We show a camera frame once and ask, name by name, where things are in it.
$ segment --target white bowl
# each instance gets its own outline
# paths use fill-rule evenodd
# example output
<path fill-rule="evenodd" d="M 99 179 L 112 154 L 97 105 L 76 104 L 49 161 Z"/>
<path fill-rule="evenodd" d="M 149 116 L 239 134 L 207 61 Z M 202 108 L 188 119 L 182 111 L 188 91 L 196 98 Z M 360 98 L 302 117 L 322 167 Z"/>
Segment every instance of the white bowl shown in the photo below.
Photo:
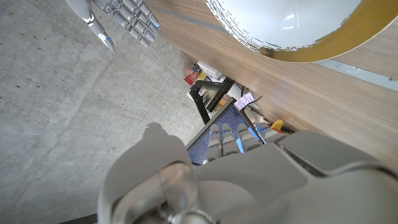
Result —
<path fill-rule="evenodd" d="M 240 43 L 267 57 L 313 62 L 363 44 L 398 16 L 398 0 L 206 0 Z"/>

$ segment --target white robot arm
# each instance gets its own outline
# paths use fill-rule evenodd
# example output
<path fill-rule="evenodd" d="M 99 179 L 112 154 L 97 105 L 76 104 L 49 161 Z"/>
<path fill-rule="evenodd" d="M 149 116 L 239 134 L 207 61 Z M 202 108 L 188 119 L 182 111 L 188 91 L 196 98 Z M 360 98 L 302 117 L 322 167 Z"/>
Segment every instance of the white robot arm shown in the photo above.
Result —
<path fill-rule="evenodd" d="M 206 163 L 193 167 L 157 123 L 109 170 L 98 200 L 108 223 L 398 223 L 398 180 L 375 158 L 310 131 L 210 128 Z"/>
<path fill-rule="evenodd" d="M 112 40 L 92 11 L 91 0 L 66 0 L 66 2 L 77 16 L 88 24 L 95 35 L 114 51 Z M 152 32 L 157 33 L 160 23 L 143 0 L 93 0 L 93 2 L 105 13 L 114 17 L 116 22 L 142 45 L 148 47 L 149 42 L 155 41 Z"/>

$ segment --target cable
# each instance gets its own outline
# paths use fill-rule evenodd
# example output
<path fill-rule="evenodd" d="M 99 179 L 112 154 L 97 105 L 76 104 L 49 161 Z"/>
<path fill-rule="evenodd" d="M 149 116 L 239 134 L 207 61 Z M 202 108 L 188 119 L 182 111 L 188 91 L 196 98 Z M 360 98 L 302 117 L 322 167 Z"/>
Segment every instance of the cable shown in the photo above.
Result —
<path fill-rule="evenodd" d="M 242 86 L 241 97 L 243 96 L 243 90 L 244 90 L 244 86 Z"/>
<path fill-rule="evenodd" d="M 242 108 L 242 110 L 246 109 L 246 107 L 247 107 L 247 106 L 249 106 L 250 104 L 252 104 L 252 103 L 255 103 L 255 102 L 259 101 L 261 98 L 262 98 L 262 96 L 260 96 L 260 97 L 259 97 L 258 99 L 256 99 L 256 100 L 254 100 L 254 101 L 252 101 L 252 102 L 248 103 L 246 106 L 244 106 L 244 108 Z"/>

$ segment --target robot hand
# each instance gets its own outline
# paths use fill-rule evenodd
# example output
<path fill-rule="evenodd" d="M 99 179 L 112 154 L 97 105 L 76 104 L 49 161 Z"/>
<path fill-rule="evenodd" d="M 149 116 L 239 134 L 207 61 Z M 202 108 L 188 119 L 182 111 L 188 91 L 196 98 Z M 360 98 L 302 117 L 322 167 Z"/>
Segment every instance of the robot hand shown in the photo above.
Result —
<path fill-rule="evenodd" d="M 66 0 L 66 2 L 77 16 L 87 22 L 95 35 L 113 51 L 113 42 L 96 19 L 91 0 Z M 157 33 L 156 27 L 159 27 L 160 23 L 143 0 L 93 0 L 93 2 L 105 13 L 114 17 L 118 24 L 145 47 L 149 46 L 149 42 L 155 41 L 152 32 Z"/>

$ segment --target yellow object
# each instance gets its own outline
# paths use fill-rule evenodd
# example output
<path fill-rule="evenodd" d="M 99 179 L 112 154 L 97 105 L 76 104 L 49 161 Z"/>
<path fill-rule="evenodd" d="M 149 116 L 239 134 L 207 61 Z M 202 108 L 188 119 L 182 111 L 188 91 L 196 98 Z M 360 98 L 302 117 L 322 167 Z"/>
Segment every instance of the yellow object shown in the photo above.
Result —
<path fill-rule="evenodd" d="M 204 72 L 200 72 L 197 80 L 204 80 L 206 78 L 206 74 Z"/>
<path fill-rule="evenodd" d="M 282 119 L 278 119 L 275 121 L 275 123 L 271 126 L 272 129 L 278 129 L 280 131 L 280 129 L 282 128 L 282 125 L 284 125 L 284 121 L 282 121 Z"/>

